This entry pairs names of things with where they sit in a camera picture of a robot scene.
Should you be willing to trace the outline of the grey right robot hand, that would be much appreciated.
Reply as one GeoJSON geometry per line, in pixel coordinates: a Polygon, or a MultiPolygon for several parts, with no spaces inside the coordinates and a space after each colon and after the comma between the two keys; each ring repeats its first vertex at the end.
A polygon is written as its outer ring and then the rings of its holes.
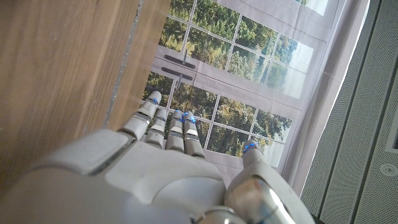
{"type": "Polygon", "coordinates": [[[1,198],[2,223],[313,223],[256,141],[225,185],[191,112],[169,132],[152,92],[119,130],[99,129],[34,164],[1,198]]]}

